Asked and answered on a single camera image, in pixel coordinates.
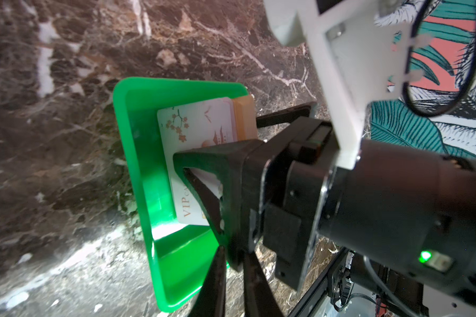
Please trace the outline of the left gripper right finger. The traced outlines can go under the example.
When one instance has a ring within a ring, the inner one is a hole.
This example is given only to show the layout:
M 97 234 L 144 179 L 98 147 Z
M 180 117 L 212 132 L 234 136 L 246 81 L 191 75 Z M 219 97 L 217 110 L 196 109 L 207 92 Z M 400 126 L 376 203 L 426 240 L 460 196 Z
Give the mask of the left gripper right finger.
M 243 269 L 245 315 L 283 317 L 254 252 L 244 255 Z

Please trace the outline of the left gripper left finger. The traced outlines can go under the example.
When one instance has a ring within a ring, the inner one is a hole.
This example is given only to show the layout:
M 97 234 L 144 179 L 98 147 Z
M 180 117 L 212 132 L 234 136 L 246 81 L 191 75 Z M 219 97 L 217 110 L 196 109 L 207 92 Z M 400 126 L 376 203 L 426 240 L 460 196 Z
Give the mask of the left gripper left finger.
M 219 246 L 189 317 L 225 316 L 226 269 L 225 248 Z

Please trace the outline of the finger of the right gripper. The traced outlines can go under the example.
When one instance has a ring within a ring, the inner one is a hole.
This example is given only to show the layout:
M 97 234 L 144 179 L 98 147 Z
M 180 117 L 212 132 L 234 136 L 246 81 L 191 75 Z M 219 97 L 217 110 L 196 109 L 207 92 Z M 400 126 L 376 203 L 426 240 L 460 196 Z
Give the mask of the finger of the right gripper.
M 289 107 L 277 112 L 272 112 L 256 118 L 258 128 L 270 127 L 279 124 L 291 124 L 300 117 L 315 118 L 317 103 L 307 102 Z
M 258 139 L 175 153 L 175 172 L 205 215 L 233 269 L 255 247 L 259 232 L 259 177 L 251 155 Z

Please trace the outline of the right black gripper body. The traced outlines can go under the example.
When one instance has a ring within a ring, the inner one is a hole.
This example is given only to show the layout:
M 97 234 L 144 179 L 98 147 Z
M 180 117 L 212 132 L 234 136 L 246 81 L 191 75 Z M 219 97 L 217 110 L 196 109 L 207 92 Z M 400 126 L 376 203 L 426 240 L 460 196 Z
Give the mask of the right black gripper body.
M 305 281 L 319 220 L 336 171 L 339 146 L 331 123 L 300 117 L 248 155 L 244 208 L 251 239 L 276 254 L 275 276 L 294 290 Z

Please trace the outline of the green plastic card tray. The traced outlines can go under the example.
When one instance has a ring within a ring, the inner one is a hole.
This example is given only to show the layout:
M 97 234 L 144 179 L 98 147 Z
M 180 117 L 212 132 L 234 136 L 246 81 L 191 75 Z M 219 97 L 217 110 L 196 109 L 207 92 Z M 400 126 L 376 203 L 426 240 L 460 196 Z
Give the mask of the green plastic card tray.
M 157 113 L 219 97 L 252 99 L 241 83 L 182 79 L 129 77 L 113 91 L 155 299 L 164 313 L 174 313 L 199 292 L 218 242 L 210 227 L 177 220 Z

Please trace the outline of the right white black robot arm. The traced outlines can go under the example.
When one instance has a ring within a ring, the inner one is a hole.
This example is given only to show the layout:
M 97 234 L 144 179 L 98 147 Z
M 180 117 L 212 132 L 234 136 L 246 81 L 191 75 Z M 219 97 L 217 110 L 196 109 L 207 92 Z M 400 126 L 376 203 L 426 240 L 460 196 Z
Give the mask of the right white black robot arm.
M 321 236 L 341 250 L 295 314 L 314 314 L 324 299 L 342 312 L 355 285 L 377 294 L 376 316 L 476 309 L 476 159 L 366 139 L 355 167 L 341 169 L 335 128 L 313 108 L 257 118 L 260 128 L 286 124 L 270 141 L 174 155 L 219 244 L 190 315 L 225 314 L 230 265 L 243 272 L 245 314 L 281 316 L 255 247 L 272 250 L 276 277 L 299 290 Z

